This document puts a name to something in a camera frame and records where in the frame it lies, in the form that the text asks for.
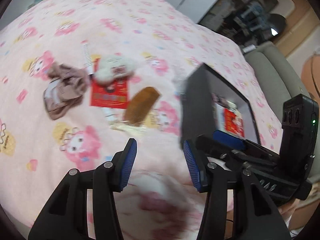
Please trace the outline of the black storage box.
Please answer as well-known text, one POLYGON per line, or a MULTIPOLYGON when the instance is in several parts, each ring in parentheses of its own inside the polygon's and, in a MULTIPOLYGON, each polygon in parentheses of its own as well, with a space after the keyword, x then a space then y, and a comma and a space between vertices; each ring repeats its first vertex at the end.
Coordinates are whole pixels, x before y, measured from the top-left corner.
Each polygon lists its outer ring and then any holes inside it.
POLYGON ((249 100, 222 75, 203 63, 185 81, 181 96, 182 119, 180 141, 213 135, 217 130, 213 113, 216 94, 237 105, 244 121, 244 138, 260 144, 257 123, 249 100))

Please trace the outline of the red booklet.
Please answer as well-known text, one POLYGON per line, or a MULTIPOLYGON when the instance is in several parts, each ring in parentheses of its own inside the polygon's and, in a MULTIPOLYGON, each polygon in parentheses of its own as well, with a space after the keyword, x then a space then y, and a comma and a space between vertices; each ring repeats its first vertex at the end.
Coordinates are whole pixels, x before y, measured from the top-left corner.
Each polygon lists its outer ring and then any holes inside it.
MULTIPOLYGON (((100 59, 94 61, 94 72, 100 59)), ((127 79, 118 79, 108 86, 101 86, 92 78, 91 106, 126 109, 129 101, 127 79)))

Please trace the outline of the white fluffy plush clip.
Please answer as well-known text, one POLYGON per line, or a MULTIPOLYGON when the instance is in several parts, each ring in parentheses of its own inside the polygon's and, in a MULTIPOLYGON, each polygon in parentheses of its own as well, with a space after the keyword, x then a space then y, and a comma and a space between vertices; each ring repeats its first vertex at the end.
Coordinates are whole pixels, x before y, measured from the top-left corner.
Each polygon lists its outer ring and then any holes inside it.
POLYGON ((136 69, 136 61, 123 56, 108 55, 99 60, 93 79, 101 86, 108 86, 118 79, 132 76, 136 69))

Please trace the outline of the brown beige sock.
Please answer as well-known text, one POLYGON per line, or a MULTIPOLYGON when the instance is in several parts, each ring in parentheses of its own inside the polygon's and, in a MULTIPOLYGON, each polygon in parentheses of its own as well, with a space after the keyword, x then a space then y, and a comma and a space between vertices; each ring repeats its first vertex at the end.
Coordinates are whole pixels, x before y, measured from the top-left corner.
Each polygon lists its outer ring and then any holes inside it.
POLYGON ((49 68, 48 77, 51 81, 43 93, 44 108, 50 119, 57 120, 82 102, 89 77, 85 69, 57 63, 49 68))

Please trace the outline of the brown wooden comb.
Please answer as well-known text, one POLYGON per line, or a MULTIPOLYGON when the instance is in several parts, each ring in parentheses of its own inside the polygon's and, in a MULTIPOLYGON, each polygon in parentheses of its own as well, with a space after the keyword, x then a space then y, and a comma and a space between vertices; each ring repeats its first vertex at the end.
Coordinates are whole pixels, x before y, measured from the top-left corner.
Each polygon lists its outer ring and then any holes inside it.
POLYGON ((143 88, 128 103, 123 121, 131 126, 142 125, 159 97, 160 93, 154 87, 143 88))

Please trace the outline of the grey padded headboard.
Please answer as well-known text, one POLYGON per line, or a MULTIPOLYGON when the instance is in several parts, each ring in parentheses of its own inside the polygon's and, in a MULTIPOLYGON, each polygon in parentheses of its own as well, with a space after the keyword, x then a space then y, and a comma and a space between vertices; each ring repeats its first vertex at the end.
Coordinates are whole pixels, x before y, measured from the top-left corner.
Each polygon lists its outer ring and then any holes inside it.
POLYGON ((287 59, 272 42, 260 45, 245 54, 244 58, 245 66, 252 72, 248 84, 258 89, 250 102, 255 109, 259 130, 276 142, 279 153, 284 102, 299 94, 310 96, 287 59))

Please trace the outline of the white pen with tassel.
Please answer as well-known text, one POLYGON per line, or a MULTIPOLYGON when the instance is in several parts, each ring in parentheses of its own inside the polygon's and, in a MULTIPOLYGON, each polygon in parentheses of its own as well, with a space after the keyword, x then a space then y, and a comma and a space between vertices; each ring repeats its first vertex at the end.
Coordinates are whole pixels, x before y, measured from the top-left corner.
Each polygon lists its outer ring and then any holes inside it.
MULTIPOLYGON (((92 63, 92 58, 89 53, 88 42, 84 40, 81 42, 81 45, 84 52, 85 65, 86 65, 85 69, 88 72, 89 79, 91 80, 94 74, 94 67, 92 63)), ((145 126, 133 126, 133 125, 128 125, 125 121, 120 121, 117 118, 117 115, 114 113, 114 111, 111 108, 102 107, 101 109, 111 129, 124 131, 133 136, 140 136, 141 134, 144 134, 146 132, 145 126)))

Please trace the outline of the dark open wardrobe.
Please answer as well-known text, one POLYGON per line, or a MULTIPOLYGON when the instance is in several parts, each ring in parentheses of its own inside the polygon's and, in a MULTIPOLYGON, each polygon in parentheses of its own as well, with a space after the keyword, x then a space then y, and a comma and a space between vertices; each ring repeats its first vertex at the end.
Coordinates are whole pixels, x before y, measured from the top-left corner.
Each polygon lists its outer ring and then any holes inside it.
POLYGON ((273 41, 286 28, 286 18, 273 12, 278 0, 218 0, 201 18, 202 25, 240 48, 273 41))

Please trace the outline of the pink cartoon print blanket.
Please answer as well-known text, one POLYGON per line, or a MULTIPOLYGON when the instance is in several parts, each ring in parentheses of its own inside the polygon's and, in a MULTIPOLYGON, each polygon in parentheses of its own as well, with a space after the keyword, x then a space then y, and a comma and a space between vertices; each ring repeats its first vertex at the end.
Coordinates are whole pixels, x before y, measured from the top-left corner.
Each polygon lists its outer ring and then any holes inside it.
POLYGON ((180 148, 182 80, 206 63, 249 100, 263 146, 279 150, 282 129, 240 48, 163 0, 46 0, 1 31, 1 205, 31 227, 70 169, 96 168, 129 139, 91 106, 90 93, 58 120, 45 110, 46 70, 53 62, 84 67, 84 44, 93 59, 138 65, 129 96, 145 87, 160 93, 135 135, 129 184, 115 196, 124 238, 195 239, 205 196, 180 148))

